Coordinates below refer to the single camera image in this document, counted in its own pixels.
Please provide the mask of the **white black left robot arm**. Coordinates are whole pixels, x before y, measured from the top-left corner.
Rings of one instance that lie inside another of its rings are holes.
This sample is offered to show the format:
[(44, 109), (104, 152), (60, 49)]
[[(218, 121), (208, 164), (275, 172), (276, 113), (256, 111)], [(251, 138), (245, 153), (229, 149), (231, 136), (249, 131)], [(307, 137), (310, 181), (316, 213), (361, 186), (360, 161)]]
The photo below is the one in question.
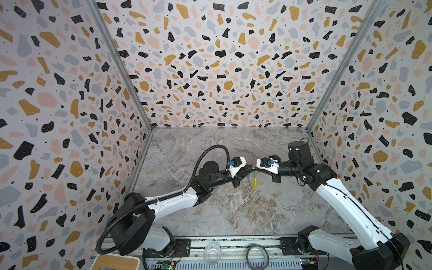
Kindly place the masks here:
[(158, 227), (155, 222), (177, 211), (193, 208), (205, 202), (215, 187), (240, 182), (253, 171), (241, 158), (241, 164), (228, 163), (229, 168), (219, 170), (216, 162), (206, 162), (198, 174), (192, 178), (187, 191), (176, 191), (155, 198), (144, 198), (139, 193), (129, 194), (124, 204), (109, 221), (118, 221), (109, 232), (115, 250), (120, 255), (128, 255), (139, 248), (151, 249), (167, 257), (173, 253), (176, 239), (166, 227)]

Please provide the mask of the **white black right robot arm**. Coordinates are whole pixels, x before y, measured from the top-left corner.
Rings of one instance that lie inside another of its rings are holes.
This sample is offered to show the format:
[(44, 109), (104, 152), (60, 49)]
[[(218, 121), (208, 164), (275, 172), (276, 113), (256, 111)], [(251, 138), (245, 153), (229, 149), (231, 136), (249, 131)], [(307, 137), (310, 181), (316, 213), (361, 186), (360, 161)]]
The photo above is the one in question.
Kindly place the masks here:
[(350, 227), (356, 238), (343, 238), (308, 226), (298, 232), (298, 250), (303, 254), (322, 251), (350, 263), (357, 270), (395, 270), (403, 267), (410, 246), (403, 233), (393, 233), (345, 188), (337, 174), (325, 163), (315, 163), (309, 145), (300, 140), (288, 144), (289, 159), (277, 155), (256, 161), (255, 169), (272, 176), (294, 177), (325, 199)]

